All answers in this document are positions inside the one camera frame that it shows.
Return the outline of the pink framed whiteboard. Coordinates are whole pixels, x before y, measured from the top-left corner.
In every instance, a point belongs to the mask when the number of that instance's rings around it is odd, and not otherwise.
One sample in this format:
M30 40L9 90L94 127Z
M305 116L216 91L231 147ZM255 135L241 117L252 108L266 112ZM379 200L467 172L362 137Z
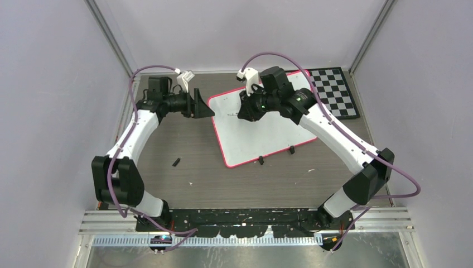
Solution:
M228 116L240 109L239 93L245 87L211 96L208 106L215 112L211 118L224 164L234 168L312 142L317 137L310 131L283 118L278 112L269 112L256 122Z

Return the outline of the black marker cap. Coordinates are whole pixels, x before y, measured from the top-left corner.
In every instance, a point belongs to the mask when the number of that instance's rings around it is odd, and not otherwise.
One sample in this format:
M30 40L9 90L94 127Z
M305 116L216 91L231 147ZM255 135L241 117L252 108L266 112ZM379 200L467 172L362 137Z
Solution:
M181 159L180 159L180 158L177 158L177 159L173 162L172 166L173 166L173 167L176 167L176 166L180 163L180 161L181 161Z

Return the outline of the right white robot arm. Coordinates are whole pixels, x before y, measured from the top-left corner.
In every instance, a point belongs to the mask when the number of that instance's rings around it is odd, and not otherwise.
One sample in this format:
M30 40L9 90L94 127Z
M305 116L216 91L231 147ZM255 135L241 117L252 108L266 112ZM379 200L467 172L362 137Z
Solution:
M236 78L245 83L245 91L239 94L239 119L255 122L269 112L278 112L324 142L352 172L353 176L318 207L315 218L319 226L333 229L346 211L366 205L389 181L394 153L365 143L317 102L313 90L295 89L282 68L274 66L261 73L246 68L238 71Z

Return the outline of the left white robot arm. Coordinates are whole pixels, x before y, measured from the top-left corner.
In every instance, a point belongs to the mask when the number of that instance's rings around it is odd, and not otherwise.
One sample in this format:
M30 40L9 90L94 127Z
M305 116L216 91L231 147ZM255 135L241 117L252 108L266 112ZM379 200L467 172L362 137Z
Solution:
M141 152L169 113L181 113L186 118L213 117L215 113L203 101L199 89L189 93L193 72L177 76L178 93L171 89L171 78L149 78L144 98L136 104L136 112L125 132L105 156L91 162L95 195L102 203L120 204L149 216L149 223L158 231L171 224L171 212L166 201L154 197L144 188L137 169Z

